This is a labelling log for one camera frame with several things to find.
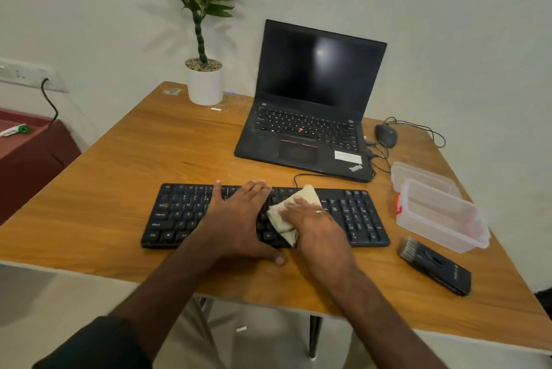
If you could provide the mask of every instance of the black keyboard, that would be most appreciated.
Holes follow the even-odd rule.
[[[239,186],[223,186],[228,199]],[[267,217],[270,205],[277,205],[299,191],[295,187],[273,187],[257,216],[257,236],[276,248],[290,245],[272,227]],[[316,189],[323,208],[347,234],[353,247],[387,247],[389,238],[376,208],[365,190]],[[212,195],[212,185],[163,184],[148,219],[141,245],[149,249],[178,247],[205,216]]]
[[[253,129],[323,142],[358,152],[357,132],[353,123],[328,121],[308,114],[294,114],[261,106]]]

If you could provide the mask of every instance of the sleeve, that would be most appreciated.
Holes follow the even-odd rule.
[[[80,329],[34,369],[151,369],[128,322],[107,316]]]

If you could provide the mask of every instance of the power socket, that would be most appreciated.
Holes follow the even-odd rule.
[[[45,78],[48,78],[45,90],[69,93],[60,75],[52,67],[0,58],[0,81],[39,89]]]

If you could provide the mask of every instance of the brush bristles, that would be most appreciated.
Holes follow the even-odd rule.
[[[398,254],[411,263],[416,257],[416,252],[418,250],[418,242],[410,237],[405,238],[401,243],[401,249]]]

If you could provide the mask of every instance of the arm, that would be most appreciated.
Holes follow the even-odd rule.
[[[249,256],[284,264],[284,256],[261,243],[255,229],[270,191],[264,181],[250,181],[224,201],[217,181],[205,218],[175,253],[108,317],[81,329],[35,367],[73,368],[91,362],[106,369],[151,366],[178,315],[219,259]]]
[[[334,219],[300,197],[281,216],[299,232],[298,250],[327,289],[380,369],[446,369],[412,331],[376,285],[357,267]]]

